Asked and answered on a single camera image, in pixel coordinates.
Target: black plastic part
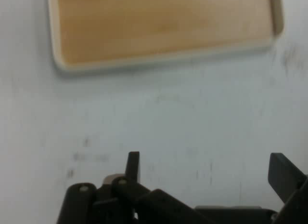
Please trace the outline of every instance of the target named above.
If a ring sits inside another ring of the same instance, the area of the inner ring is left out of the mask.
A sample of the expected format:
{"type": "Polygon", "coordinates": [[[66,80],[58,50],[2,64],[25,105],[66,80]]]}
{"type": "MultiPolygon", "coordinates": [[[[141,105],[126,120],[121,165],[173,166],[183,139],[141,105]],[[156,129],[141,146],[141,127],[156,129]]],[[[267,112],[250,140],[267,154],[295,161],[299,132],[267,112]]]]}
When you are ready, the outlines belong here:
{"type": "Polygon", "coordinates": [[[130,224],[133,218],[132,207],[113,195],[110,184],[103,184],[95,193],[87,224],[130,224]]]}
{"type": "Polygon", "coordinates": [[[271,224],[277,212],[257,208],[196,208],[219,224],[271,224]]]}
{"type": "Polygon", "coordinates": [[[96,187],[93,184],[82,183],[72,185],[67,189],[57,224],[86,224],[88,211],[92,206],[96,187]]]}
{"type": "Polygon", "coordinates": [[[269,166],[269,184],[286,203],[307,177],[282,153],[272,153],[269,166]]]}
{"type": "Polygon", "coordinates": [[[139,152],[130,152],[128,154],[125,176],[137,181],[139,175],[139,152]]]}
{"type": "Polygon", "coordinates": [[[280,153],[271,154],[269,166],[269,183],[285,202],[280,213],[252,208],[194,210],[162,190],[150,191],[137,183],[139,152],[131,152],[126,176],[111,185],[69,187],[57,224],[308,224],[307,176],[280,153]]]}
{"type": "Polygon", "coordinates": [[[286,202],[273,224],[308,223],[308,180],[286,202]]]}
{"type": "Polygon", "coordinates": [[[128,177],[118,177],[112,181],[112,191],[121,199],[129,202],[133,206],[138,204],[138,200],[150,193],[150,190],[128,177]]]}
{"type": "Polygon", "coordinates": [[[132,203],[141,222],[214,224],[215,222],[176,200],[162,190],[150,191],[127,177],[112,182],[113,192],[132,203]]]}

